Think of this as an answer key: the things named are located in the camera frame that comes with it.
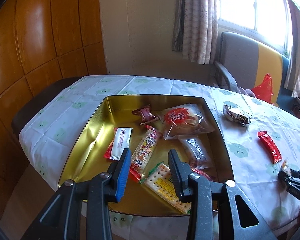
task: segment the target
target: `window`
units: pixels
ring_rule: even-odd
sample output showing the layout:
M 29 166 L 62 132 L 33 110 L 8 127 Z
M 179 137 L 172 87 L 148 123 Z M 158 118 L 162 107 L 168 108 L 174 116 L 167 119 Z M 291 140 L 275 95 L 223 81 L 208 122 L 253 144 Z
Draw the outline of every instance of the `window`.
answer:
M 288 10 L 287 0 L 220 0 L 219 25 L 288 55 L 291 32 Z

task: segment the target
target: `candy wrapper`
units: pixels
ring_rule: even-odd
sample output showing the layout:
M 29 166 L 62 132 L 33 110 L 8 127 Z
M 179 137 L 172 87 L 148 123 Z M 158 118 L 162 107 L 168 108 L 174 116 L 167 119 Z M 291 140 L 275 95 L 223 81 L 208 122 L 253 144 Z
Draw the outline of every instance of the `candy wrapper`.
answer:
M 179 135 L 213 132 L 214 128 L 204 116 L 203 110 L 194 104 L 185 104 L 163 110 L 160 119 L 164 125 L 164 139 L 176 139 Z
M 104 157 L 111 160 L 120 160 L 123 150 L 129 148 L 131 132 L 132 128 L 114 128 L 114 139 L 106 150 Z
M 251 118 L 244 111 L 226 104 L 223 105 L 223 114 L 231 122 L 238 122 L 244 127 L 249 126 L 251 123 Z
M 141 116 L 141 123 L 139 125 L 148 124 L 159 120 L 159 117 L 151 114 L 151 106 L 147 105 L 131 112 L 134 115 Z
M 289 162 L 288 159 L 285 159 L 284 162 L 281 165 L 280 171 L 284 171 L 286 174 L 288 174 L 289 176 L 292 176 L 291 174 L 291 170 L 289 167 Z
M 171 181 L 169 167 L 163 163 L 159 163 L 149 172 L 149 177 L 144 181 L 144 184 L 183 214 L 189 214 L 191 203 L 181 203 L 176 196 Z
M 259 131 L 258 137 L 260 138 L 263 145 L 269 151 L 271 160 L 273 164 L 278 163 L 282 160 L 281 154 L 274 141 L 271 139 L 270 135 L 267 134 L 267 131 Z
M 141 139 L 136 150 L 131 156 L 130 172 L 138 179 L 141 179 L 141 175 L 145 166 L 147 165 L 157 142 L 162 135 L 154 127 L 146 125 L 148 129 L 145 136 Z
M 198 136 L 181 135 L 179 141 L 186 150 L 191 167 L 199 170 L 212 167 L 211 159 Z
M 191 168 L 192 171 L 204 176 L 207 180 L 212 181 L 211 177 L 207 173 L 205 173 L 204 171 L 201 171 L 201 170 L 199 170 L 197 168 L 194 168 L 194 167 L 190 167 L 190 168 Z

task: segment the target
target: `red plastic bag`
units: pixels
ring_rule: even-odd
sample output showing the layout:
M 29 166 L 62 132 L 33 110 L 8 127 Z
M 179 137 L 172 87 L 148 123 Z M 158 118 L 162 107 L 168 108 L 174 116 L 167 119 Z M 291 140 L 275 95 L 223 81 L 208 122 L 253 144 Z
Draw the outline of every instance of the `red plastic bag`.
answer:
M 271 104 L 271 96 L 273 96 L 272 92 L 272 78 L 270 74 L 266 74 L 263 78 L 263 82 L 255 88 L 251 89 L 255 94 L 256 98 L 266 101 Z

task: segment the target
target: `white tablecloth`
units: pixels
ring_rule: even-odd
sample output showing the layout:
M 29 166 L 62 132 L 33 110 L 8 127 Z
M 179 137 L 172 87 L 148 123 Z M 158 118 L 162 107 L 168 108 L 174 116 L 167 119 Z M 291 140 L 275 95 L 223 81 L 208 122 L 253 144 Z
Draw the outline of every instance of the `white tablecloth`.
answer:
M 86 76 L 64 89 L 29 121 L 21 131 L 19 141 L 31 165 L 54 190 L 58 188 L 63 166 L 85 124 L 106 96 L 117 94 L 203 97 L 223 134 L 236 183 L 269 226 L 273 230 L 283 228 L 298 216 L 300 201 L 287 193 L 277 181 L 281 164 L 271 163 L 257 132 L 267 130 L 278 146 L 282 158 L 289 158 L 291 167 L 299 170 L 300 120 L 255 98 L 163 78 Z M 245 128 L 225 119 L 222 113 L 224 103 L 239 107 L 250 114 L 251 125 Z M 142 218 L 125 216 L 123 220 L 113 218 L 112 228 L 116 234 L 126 239 L 154 239 L 149 232 L 149 228 L 154 224 L 157 229 L 161 227 L 165 232 L 162 239 L 185 239 L 187 218 L 166 219 L 166 224 L 155 218 L 147 218 L 140 222 Z

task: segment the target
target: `curtain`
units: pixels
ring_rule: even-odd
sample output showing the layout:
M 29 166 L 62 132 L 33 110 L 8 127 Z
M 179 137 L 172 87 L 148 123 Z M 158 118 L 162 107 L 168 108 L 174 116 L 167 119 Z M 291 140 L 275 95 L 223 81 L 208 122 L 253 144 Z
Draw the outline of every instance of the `curtain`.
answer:
M 185 0 L 183 58 L 213 63 L 218 37 L 219 0 Z
M 289 3 L 292 20 L 292 58 L 288 70 L 285 88 L 290 88 L 292 85 L 292 96 L 300 97 L 300 11 L 291 2 Z
M 182 51 L 183 28 L 185 23 L 185 0 L 176 0 L 176 13 L 174 18 L 172 50 Z

